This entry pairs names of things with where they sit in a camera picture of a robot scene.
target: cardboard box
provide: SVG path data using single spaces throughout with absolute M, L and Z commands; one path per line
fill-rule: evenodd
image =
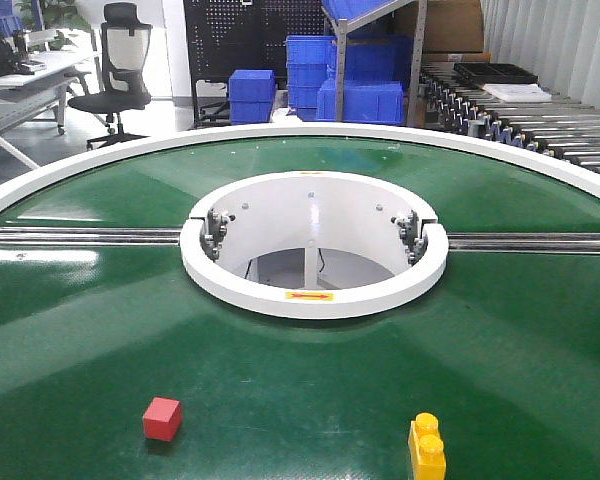
M 396 33 L 413 35 L 418 19 L 418 2 L 395 12 Z M 423 52 L 481 53 L 484 27 L 480 0 L 430 0 Z
M 491 62 L 491 53 L 423 53 L 423 62 Z

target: sticker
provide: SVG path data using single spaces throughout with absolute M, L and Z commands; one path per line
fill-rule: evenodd
M 287 292 L 286 297 L 290 300 L 322 300 L 323 302 L 333 302 L 333 293 L 326 292 Z

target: white desk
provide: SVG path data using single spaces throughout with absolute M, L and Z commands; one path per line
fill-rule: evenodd
M 58 129 L 62 131 L 67 86 L 74 80 L 64 74 L 94 55 L 94 52 L 41 52 L 32 58 L 44 62 L 46 69 L 34 75 L 0 77 L 0 132 L 54 107 L 57 107 Z

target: desk leg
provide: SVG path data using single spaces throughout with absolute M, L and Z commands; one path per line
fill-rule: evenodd
M 64 111 L 67 109 L 67 93 L 69 84 L 58 87 L 58 133 L 64 135 Z

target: cable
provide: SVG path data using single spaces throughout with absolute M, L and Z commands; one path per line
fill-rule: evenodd
M 324 267 L 325 267 L 325 263 L 324 263 L 324 257 L 322 256 L 321 248 L 318 249 L 318 255 L 320 255 L 320 260 L 322 261 L 322 267 L 320 267 L 320 270 L 318 270 L 318 273 L 322 273 L 322 270 L 324 270 Z
M 249 260 L 249 264 L 247 265 L 247 271 L 244 274 L 245 279 L 249 276 L 249 270 L 251 270 L 251 262 L 253 262 L 253 258 Z

